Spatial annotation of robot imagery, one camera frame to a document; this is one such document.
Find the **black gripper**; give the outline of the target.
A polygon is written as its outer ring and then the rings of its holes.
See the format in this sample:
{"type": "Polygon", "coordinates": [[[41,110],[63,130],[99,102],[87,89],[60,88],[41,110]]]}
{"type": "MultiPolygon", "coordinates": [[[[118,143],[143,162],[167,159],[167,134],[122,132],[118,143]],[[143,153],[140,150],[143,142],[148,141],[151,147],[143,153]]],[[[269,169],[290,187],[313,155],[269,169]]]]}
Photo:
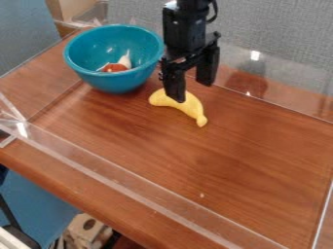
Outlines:
{"type": "Polygon", "coordinates": [[[184,71],[171,64],[182,57],[202,55],[196,66],[196,82],[214,83],[219,64],[218,33],[207,37],[207,25],[218,14],[215,0],[170,0],[163,6],[166,54],[162,58],[162,81],[166,95],[178,103],[186,100],[184,71]]]}

